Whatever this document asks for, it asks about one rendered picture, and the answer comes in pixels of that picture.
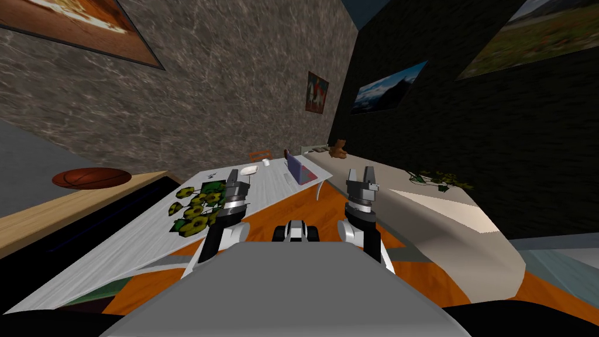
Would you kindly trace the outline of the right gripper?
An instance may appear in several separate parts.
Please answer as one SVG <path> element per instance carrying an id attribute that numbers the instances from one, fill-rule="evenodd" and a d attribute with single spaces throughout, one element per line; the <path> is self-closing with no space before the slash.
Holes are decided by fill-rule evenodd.
<path id="1" fill-rule="evenodd" d="M 358 181 L 356 169 L 351 168 L 346 180 L 347 193 L 349 201 L 355 204 L 361 204 L 365 207 L 371 207 L 376 199 L 379 185 L 376 184 L 376 176 L 373 166 L 364 168 L 363 182 Z"/>

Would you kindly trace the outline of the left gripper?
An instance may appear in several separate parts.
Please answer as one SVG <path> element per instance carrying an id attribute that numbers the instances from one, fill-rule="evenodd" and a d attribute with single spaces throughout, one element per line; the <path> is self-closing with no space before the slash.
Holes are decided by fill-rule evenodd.
<path id="1" fill-rule="evenodd" d="M 225 207 L 238 207 L 245 204 L 250 184 L 238 180 L 239 170 L 231 170 L 226 183 Z"/>

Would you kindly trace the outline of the yellow flower plant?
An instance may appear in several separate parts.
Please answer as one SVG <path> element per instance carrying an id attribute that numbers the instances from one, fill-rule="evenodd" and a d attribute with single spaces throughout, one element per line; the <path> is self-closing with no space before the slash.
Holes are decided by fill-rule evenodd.
<path id="1" fill-rule="evenodd" d="M 225 204 L 226 182 L 213 180 L 201 187 L 184 187 L 175 194 L 176 201 L 168 209 L 173 225 L 170 232 L 187 238 L 213 225 Z"/>

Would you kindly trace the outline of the purple laptop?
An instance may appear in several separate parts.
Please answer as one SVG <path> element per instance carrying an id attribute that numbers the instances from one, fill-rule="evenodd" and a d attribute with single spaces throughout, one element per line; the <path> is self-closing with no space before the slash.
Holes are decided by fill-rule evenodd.
<path id="1" fill-rule="evenodd" d="M 304 185 L 318 179 L 318 176 L 296 159 L 288 149 L 285 149 L 284 154 L 287 161 L 288 171 L 298 185 Z"/>

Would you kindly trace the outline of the green trailing plant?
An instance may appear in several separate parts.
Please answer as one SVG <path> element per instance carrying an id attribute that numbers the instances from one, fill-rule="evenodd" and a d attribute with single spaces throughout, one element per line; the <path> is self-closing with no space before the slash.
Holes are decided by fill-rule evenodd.
<path id="1" fill-rule="evenodd" d="M 416 185 L 428 185 L 436 187 L 439 192 L 447 192 L 451 187 L 458 187 L 463 190 L 474 190 L 474 187 L 464 181 L 457 179 L 457 176 L 441 171 L 405 171 L 409 175 L 409 182 Z"/>

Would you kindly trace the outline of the beige sofa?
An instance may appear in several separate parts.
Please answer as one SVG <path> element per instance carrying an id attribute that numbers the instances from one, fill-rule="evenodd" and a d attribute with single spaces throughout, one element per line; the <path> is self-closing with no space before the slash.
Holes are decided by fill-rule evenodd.
<path id="1" fill-rule="evenodd" d="M 402 243 L 438 265 L 473 303 L 516 296 L 525 262 L 488 216 L 460 188 L 440 192 L 411 182 L 405 170 L 348 155 L 331 158 L 316 146 L 301 154 L 331 174 L 329 183 L 346 192 L 350 169 L 361 177 L 372 166 L 379 191 L 377 222 Z"/>

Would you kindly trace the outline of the white table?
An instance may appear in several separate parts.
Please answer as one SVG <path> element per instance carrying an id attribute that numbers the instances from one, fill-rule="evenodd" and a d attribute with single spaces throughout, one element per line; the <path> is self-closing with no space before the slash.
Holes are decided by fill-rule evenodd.
<path id="1" fill-rule="evenodd" d="M 246 197 L 247 216 L 302 190 L 322 185 L 332 176 L 302 155 L 298 155 L 297 159 L 316 174 L 316 180 L 299 185 L 282 158 L 270 161 L 268 166 L 259 163 L 257 173 L 239 177 L 250 184 Z M 170 232 L 175 216 L 168 216 L 167 211 L 173 202 L 175 193 L 171 192 L 3 313 L 58 308 L 108 283 L 128 277 L 131 272 L 203 238 L 205 232 L 189 238 Z"/>

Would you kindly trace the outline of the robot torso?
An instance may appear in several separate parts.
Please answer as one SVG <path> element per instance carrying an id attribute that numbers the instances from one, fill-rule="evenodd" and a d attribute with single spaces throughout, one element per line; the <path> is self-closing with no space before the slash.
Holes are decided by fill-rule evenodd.
<path id="1" fill-rule="evenodd" d="M 470 337 L 347 242 L 240 242 L 101 337 Z"/>

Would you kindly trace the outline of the brown basketball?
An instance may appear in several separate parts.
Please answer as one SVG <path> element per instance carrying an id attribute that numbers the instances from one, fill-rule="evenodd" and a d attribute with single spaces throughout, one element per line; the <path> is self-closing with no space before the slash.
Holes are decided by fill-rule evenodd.
<path id="1" fill-rule="evenodd" d="M 127 171 L 109 167 L 77 168 L 55 175 L 54 185 L 74 190 L 97 190 L 116 187 L 129 182 L 132 175 Z"/>

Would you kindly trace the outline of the blue mountain wall picture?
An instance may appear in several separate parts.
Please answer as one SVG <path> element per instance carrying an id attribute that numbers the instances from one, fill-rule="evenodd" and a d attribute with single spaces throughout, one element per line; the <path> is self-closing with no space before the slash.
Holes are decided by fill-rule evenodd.
<path id="1" fill-rule="evenodd" d="M 421 62 L 361 87 L 350 114 L 358 115 L 396 109 L 426 65 L 426 61 Z"/>

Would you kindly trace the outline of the small red wall picture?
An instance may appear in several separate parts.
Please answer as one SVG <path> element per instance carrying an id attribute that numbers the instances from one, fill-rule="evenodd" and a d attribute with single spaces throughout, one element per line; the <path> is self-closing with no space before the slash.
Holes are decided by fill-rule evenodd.
<path id="1" fill-rule="evenodd" d="M 308 72 L 308 83 L 305 99 L 305 110 L 316 114 L 323 114 L 329 82 Z"/>

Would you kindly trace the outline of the orange wall picture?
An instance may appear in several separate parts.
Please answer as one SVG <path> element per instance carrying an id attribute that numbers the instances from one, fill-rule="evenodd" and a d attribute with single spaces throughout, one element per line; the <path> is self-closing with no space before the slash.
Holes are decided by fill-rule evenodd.
<path id="1" fill-rule="evenodd" d="M 0 27 L 164 68 L 118 0 L 0 0 Z"/>

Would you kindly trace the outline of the green landscape wall picture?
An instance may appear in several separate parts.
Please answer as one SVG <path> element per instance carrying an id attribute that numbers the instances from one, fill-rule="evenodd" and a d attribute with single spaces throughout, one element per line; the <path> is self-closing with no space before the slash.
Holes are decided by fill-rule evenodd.
<path id="1" fill-rule="evenodd" d="M 599 46 L 599 0 L 526 0 L 458 79 Z"/>

